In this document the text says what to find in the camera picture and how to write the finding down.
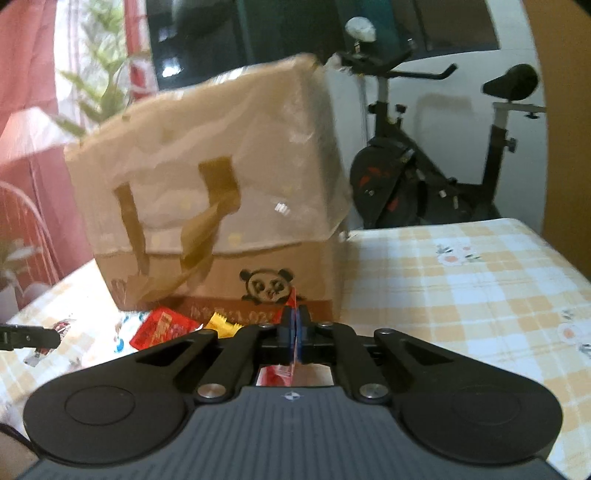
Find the yellow snack packet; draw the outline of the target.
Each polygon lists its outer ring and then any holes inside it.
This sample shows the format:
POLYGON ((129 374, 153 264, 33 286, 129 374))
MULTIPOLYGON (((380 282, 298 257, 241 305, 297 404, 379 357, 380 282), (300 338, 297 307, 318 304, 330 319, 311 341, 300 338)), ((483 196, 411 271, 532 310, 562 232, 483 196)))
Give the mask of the yellow snack packet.
POLYGON ((242 329, 242 325, 228 321, 228 318, 217 312, 204 326, 204 330, 214 331, 219 339, 232 338, 240 329, 242 329))

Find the red snack packet on table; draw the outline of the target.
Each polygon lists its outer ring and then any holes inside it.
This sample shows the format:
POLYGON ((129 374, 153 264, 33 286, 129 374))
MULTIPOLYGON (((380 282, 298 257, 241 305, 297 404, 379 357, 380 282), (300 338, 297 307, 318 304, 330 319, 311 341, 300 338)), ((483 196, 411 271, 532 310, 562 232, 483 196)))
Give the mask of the red snack packet on table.
POLYGON ((190 334, 201 327, 202 324, 193 319, 159 307, 147 315, 129 344, 136 350, 144 350, 190 334))

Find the brown paper bag plastic lined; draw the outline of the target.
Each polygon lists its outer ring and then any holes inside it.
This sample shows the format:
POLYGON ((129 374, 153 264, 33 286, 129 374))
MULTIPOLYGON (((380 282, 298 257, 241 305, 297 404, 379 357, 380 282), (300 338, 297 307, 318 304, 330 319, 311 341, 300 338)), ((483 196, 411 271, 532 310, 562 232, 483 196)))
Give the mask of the brown paper bag plastic lined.
POLYGON ((119 309, 251 324, 295 298, 339 317, 351 188, 315 56, 137 102, 65 161, 119 309))

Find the black exercise bike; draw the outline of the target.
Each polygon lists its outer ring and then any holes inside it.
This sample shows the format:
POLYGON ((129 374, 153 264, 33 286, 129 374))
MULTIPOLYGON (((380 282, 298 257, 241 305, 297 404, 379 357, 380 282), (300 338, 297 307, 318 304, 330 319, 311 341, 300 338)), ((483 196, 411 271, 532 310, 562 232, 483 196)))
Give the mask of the black exercise bike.
POLYGON ((541 231, 548 143, 534 64, 414 61, 410 51, 339 59, 367 82, 369 139, 349 167, 364 228, 513 217, 541 231))

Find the yellow checked tablecloth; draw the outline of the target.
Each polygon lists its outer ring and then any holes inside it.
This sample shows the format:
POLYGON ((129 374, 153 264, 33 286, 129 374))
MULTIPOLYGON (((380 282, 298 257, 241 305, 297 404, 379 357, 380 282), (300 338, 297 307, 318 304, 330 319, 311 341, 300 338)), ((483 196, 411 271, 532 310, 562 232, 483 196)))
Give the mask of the yellow checked tablecloth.
MULTIPOLYGON (((354 231, 344 266, 342 322, 368 335, 391 327, 543 383, 564 421, 551 463, 572 479, 590 473, 590 284, 525 224, 354 231)), ((115 307, 88 262, 15 317, 67 322, 60 347, 37 364, 26 350, 1 356, 1 420, 22 425, 28 395, 56 376, 130 352, 138 313, 115 307)))

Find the white plastic bag on bike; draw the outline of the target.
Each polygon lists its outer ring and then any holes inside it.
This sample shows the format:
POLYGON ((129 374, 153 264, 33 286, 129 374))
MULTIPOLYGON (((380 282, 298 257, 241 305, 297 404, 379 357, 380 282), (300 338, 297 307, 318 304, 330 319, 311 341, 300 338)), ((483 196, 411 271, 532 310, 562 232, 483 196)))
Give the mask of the white plastic bag on bike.
POLYGON ((346 21, 345 30, 353 40, 358 42, 374 43, 377 40, 376 27, 366 17, 350 18, 346 21))

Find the dark window with frame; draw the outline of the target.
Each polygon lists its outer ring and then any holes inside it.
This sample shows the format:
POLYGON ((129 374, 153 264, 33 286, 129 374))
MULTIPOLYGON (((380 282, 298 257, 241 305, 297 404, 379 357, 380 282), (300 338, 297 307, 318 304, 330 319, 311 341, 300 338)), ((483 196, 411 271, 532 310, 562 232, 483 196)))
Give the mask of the dark window with frame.
POLYGON ((375 26, 377 40, 367 50, 381 59, 408 44, 417 59, 500 47, 484 1, 151 0, 144 5, 162 90, 299 53, 326 61, 353 48, 345 30, 353 17, 375 26))

